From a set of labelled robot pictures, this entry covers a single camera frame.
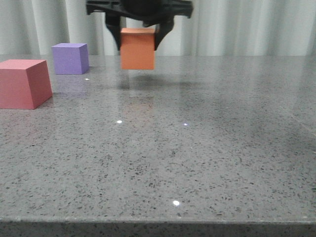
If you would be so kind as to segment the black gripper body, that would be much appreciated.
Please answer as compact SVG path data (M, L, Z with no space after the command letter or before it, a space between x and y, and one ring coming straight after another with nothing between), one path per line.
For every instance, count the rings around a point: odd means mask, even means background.
M105 13L105 23L119 26L126 17L143 22L144 27L171 21L175 16L190 18L193 2L188 0L88 0L87 14Z

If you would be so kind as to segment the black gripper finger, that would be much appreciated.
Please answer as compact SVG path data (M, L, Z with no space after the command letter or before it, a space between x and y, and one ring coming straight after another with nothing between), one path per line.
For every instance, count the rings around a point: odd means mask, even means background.
M168 18L159 22L155 26L155 50L158 49L159 44L162 42L164 37L173 29L174 18Z
M105 25L106 25L106 28L112 34L118 51L120 51L120 46L121 46L120 16L106 14L105 15Z

